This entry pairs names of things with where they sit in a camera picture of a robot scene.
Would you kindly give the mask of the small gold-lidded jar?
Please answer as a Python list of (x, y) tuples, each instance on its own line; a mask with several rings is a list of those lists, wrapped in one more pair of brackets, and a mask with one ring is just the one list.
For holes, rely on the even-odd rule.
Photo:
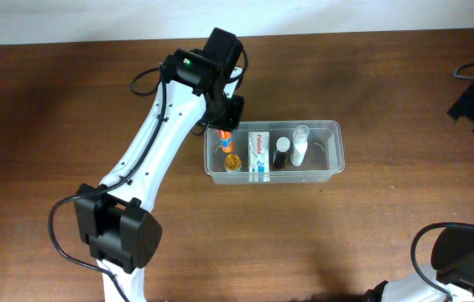
[(242, 160), (236, 154), (228, 154), (224, 160), (226, 172), (240, 172), (242, 170)]

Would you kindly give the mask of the white spray bottle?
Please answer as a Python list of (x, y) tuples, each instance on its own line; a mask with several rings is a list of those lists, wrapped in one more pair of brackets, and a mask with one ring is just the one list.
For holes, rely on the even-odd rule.
[(293, 166), (300, 167), (308, 148), (310, 129), (305, 125), (298, 126), (293, 132), (293, 150), (290, 161)]

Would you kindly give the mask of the orange effervescent tablet tube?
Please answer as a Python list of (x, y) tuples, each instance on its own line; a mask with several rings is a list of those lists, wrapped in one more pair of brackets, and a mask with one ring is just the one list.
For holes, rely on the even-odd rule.
[(219, 130), (218, 135), (221, 140), (222, 151), (227, 154), (232, 153), (234, 149), (233, 141), (232, 141), (232, 133), (228, 131)]

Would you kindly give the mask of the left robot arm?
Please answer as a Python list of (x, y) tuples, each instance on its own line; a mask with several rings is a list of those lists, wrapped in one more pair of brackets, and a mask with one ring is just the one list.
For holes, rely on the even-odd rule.
[(178, 49), (157, 67), (154, 104), (127, 151), (96, 187), (74, 200), (81, 240), (103, 275), (107, 301), (143, 301), (144, 269), (162, 227), (151, 214), (161, 182), (195, 126), (232, 131), (244, 100), (235, 95), (246, 52), (235, 34), (212, 30), (202, 49)]

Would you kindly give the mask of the black bottle white cap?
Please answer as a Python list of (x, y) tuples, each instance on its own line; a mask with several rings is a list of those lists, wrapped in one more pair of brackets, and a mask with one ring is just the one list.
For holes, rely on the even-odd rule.
[(290, 140), (287, 137), (280, 137), (275, 144), (273, 154), (273, 167), (283, 169), (289, 157)]

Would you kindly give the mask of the white blue medicine box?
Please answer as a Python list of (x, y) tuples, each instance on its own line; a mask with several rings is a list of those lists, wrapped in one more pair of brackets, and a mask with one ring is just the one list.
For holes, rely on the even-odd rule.
[(269, 132), (248, 133), (248, 171), (250, 182), (269, 182)]

